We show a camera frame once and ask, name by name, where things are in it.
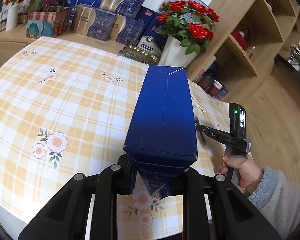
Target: human hand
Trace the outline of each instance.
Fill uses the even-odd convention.
[[[228,156],[226,151],[224,151],[223,155],[224,163],[221,166],[221,173],[228,171],[227,166],[238,169],[241,176],[239,186],[246,188],[252,194],[262,179],[263,172],[261,169],[255,164],[249,154],[247,154],[247,157]]]

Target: person's arm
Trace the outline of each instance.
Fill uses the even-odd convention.
[[[224,156],[222,172],[226,165],[239,169],[239,186],[250,195],[248,199],[286,239],[300,222],[300,187],[287,181],[280,171],[271,168],[259,169],[251,157]]]

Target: camera screen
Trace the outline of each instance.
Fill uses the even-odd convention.
[[[246,128],[246,113],[240,109],[240,126]]]

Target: white cylinder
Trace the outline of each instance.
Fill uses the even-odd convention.
[[[12,5],[8,10],[7,16],[7,31],[14,29],[17,26],[19,4]]]

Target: wooden floor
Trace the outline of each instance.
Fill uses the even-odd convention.
[[[300,185],[300,84],[283,65],[243,105],[253,159]]]

